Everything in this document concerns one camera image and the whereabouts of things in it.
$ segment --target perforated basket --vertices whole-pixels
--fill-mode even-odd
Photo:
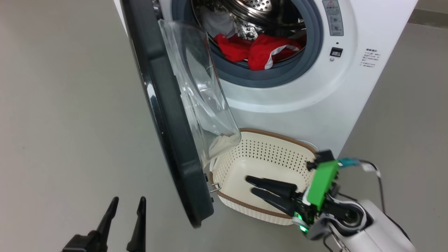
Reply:
[[[297,185],[303,191],[314,173],[306,162],[314,159],[315,150],[308,144],[282,135],[253,129],[240,129],[241,142],[220,155],[210,165],[210,180],[219,183],[220,200],[245,215],[279,225],[291,225],[291,217],[250,192],[247,175],[269,178]]]

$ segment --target stainless steel drum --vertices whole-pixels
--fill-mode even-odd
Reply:
[[[291,39],[306,35],[305,23],[291,0],[191,0],[191,4],[200,26],[202,6],[212,12],[229,13],[237,25],[238,36],[242,39],[255,40],[259,34]],[[209,37],[210,41],[216,44],[213,38]]]

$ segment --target laundry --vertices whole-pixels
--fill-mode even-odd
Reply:
[[[213,12],[205,6],[200,8],[202,26],[212,37],[224,34],[227,38],[235,35],[237,25],[227,12]]]
[[[255,41],[219,34],[215,41],[227,60],[239,62],[247,59],[249,69],[254,71],[270,69],[275,61],[289,58],[302,49],[293,39],[265,34],[260,34]]]

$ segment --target front-loading washing machine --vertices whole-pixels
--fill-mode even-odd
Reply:
[[[114,1],[124,24],[120,2]],[[196,1],[153,2],[165,20],[197,23]],[[271,69],[252,71],[246,62],[226,60],[210,43],[217,74],[240,128],[286,135],[337,156],[417,0],[287,1],[305,24],[305,49]]]
[[[300,30],[293,35],[306,34],[306,44],[273,61],[272,68],[252,71],[245,61],[228,61],[210,34],[198,29],[195,2],[121,1],[117,9],[161,148],[195,227],[214,212],[203,168],[240,142],[238,128],[278,133],[340,153],[416,3],[278,0],[291,1],[294,13],[300,13],[291,19]],[[272,0],[219,0],[224,1],[247,10],[252,1],[258,7]],[[250,18],[241,20],[256,21]],[[238,30],[240,35],[248,34]]]

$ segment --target warning sticker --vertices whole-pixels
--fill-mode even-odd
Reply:
[[[323,0],[322,3],[327,14],[330,36],[344,36],[344,26],[338,0]]]
[[[359,63],[362,67],[374,68],[379,61],[381,54],[378,50],[367,48],[362,56],[361,62]]]

